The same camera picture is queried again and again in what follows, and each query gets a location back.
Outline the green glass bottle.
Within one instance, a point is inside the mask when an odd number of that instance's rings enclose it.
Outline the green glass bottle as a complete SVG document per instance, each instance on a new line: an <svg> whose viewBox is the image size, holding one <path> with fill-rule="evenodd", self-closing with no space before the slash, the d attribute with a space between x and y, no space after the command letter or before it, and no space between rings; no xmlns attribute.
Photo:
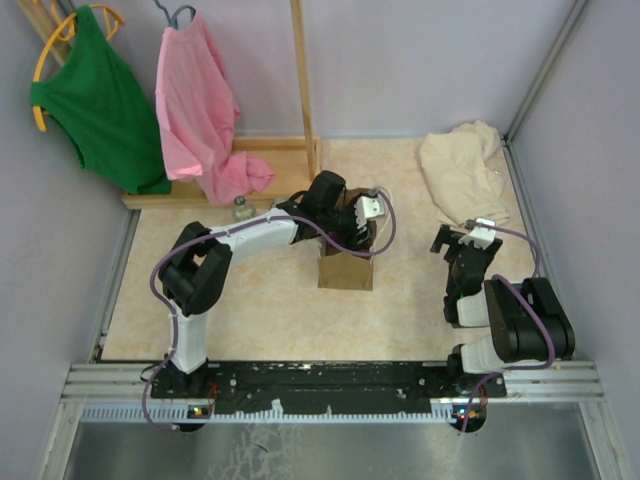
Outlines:
<svg viewBox="0 0 640 480"><path fill-rule="evenodd" d="M234 199L232 217L235 223L248 221L256 216L257 211L255 206L248 203L244 196L238 196Z"/></svg>

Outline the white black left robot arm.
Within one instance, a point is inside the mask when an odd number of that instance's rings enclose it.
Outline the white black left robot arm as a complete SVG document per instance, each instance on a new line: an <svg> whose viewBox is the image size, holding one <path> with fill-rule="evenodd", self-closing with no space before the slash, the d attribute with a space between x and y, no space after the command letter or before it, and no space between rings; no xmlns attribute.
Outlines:
<svg viewBox="0 0 640 480"><path fill-rule="evenodd" d="M370 190L346 198L346 181L323 171L306 191L276 202L262 215L207 228L188 224L173 249L154 267L152 293L169 308L172 323L167 364L172 383L184 395L201 394L208 384L205 345L209 311L220 299L235 264L264 251L323 238L355 257L370 258L374 222L386 216L385 194Z"/></svg>

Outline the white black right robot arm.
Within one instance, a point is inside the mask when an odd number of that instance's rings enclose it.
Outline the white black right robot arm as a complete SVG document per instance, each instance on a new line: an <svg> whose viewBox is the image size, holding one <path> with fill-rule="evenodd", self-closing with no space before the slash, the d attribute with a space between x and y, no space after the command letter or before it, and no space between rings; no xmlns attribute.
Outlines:
<svg viewBox="0 0 640 480"><path fill-rule="evenodd" d="M523 239L535 253L528 236L499 227L486 219L469 220L462 233L441 225L431 251L447 248L443 259L448 276L443 298L445 321L458 329L486 328L481 339L452 349L447 359L448 387L470 395L482 383L482 374L508 370L544 369L575 352L575 333L549 280L534 260L530 277L512 283L487 270L503 245L505 233Z"/></svg>

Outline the brown canvas bag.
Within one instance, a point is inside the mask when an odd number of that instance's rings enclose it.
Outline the brown canvas bag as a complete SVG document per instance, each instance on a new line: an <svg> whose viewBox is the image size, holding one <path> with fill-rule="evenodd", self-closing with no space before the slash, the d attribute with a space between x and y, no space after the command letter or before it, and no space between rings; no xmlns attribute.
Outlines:
<svg viewBox="0 0 640 480"><path fill-rule="evenodd" d="M391 238L391 216L385 211L382 217L370 220L370 246L365 252L376 252ZM318 258L318 287L325 289L372 291L374 287L374 258L358 257L336 249L324 238L320 239Z"/></svg>

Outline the silver top purple can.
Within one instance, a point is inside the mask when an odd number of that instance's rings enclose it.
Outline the silver top purple can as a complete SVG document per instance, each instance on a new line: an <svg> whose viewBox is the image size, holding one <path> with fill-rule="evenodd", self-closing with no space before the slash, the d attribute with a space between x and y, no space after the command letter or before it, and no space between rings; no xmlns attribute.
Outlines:
<svg viewBox="0 0 640 480"><path fill-rule="evenodd" d="M278 206L279 206L280 204L286 203L287 201L288 201L288 200L287 200L287 199L285 199L285 198L275 199L275 200L271 203L270 208L271 208L271 209L273 209L273 208L278 208Z"/></svg>

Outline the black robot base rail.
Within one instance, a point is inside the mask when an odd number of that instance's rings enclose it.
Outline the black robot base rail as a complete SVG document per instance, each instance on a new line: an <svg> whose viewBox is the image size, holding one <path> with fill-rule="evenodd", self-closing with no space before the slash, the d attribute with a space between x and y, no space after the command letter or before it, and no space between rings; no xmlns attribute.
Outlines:
<svg viewBox="0 0 640 480"><path fill-rule="evenodd" d="M466 399L481 378L444 361L209 361L191 374L167 365L150 396L202 400L217 414L262 413L274 401L293 415L414 414L433 400Z"/></svg>

